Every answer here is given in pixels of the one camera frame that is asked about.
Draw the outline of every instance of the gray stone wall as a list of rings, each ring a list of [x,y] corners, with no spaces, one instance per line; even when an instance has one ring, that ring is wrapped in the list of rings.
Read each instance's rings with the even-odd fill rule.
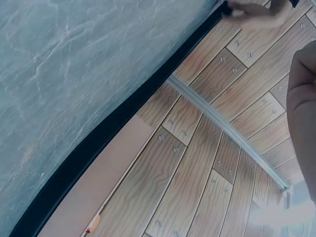
[[[0,1],[1,237],[211,7],[208,0]]]

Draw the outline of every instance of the metal rail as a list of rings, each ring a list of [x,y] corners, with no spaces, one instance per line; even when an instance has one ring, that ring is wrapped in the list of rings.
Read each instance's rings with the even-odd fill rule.
[[[282,190],[288,189],[290,186],[272,169],[253,148],[253,146],[222,116],[220,115],[207,101],[198,95],[193,89],[184,85],[180,80],[171,75],[167,82],[180,92],[187,100],[201,110],[205,116],[212,120],[220,127],[231,139],[233,139],[255,162],[257,162],[273,180],[279,185]]]

